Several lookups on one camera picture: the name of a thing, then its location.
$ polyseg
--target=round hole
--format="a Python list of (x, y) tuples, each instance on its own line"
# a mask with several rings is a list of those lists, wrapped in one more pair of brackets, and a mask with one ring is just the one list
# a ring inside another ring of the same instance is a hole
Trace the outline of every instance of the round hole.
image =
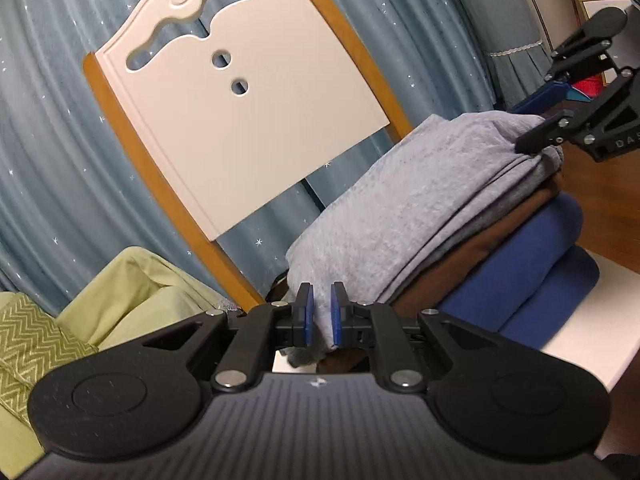
[(211, 57), (211, 62), (216, 68), (226, 68), (231, 63), (231, 54), (226, 50), (216, 51)]
[(245, 79), (235, 79), (231, 83), (231, 91), (236, 95), (246, 94), (249, 89), (249, 83)]

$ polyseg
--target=red object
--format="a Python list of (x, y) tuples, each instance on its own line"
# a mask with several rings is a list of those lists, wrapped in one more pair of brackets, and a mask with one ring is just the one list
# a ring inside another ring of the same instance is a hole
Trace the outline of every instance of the red object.
[(600, 94), (604, 88), (604, 85), (602, 84), (602, 76), (600, 74), (592, 75), (587, 79), (578, 81), (574, 84), (574, 88), (593, 99)]

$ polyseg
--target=lace trim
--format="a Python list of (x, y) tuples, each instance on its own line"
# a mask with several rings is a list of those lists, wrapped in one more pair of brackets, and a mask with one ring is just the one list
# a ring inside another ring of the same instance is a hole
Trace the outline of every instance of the lace trim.
[(517, 46), (516, 48), (510, 48), (509, 50), (503, 50), (502, 52), (490, 52), (489, 57), (500, 57), (500, 56), (509, 56), (510, 54), (515, 54), (516, 52), (522, 52), (523, 50), (529, 50), (530, 48), (534, 48), (535, 46), (542, 45), (542, 40), (536, 41), (536, 43), (530, 43), (524, 46)]

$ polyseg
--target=blue curtain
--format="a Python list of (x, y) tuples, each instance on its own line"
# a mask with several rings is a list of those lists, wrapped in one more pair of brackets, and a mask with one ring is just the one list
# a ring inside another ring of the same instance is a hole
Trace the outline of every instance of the blue curtain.
[(525, 0), (461, 0), (507, 107), (543, 85), (551, 60)]
[[(130, 245), (220, 290), (140, 181), (81, 72), (82, 58), (137, 1), (0, 0), (0, 285), (23, 290), (52, 314)], [(335, 2), (413, 124), (434, 112), (452, 118), (492, 108), (457, 0)], [(204, 18), (224, 4), (209, 2)], [(187, 27), (206, 34), (207, 19), (163, 31), (159, 41)], [(265, 293), (286, 268), (292, 241), (390, 146), (385, 132), (374, 134), (218, 241)], [(286, 163), (274, 160), (274, 170)]]

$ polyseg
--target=wooden chair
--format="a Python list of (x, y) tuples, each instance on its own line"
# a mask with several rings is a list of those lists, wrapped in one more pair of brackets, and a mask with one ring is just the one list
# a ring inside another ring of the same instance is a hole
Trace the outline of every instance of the wooden chair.
[[(204, 0), (140, 0), (84, 60), (107, 120), (162, 209), (229, 296), (262, 298), (215, 240), (327, 161), (385, 127), (412, 127), (331, 0), (241, 0), (210, 35), (181, 36), (145, 66), (127, 61)], [(213, 61), (230, 57), (220, 68)], [(238, 84), (246, 92), (236, 94)], [(275, 168), (272, 161), (285, 160)]]

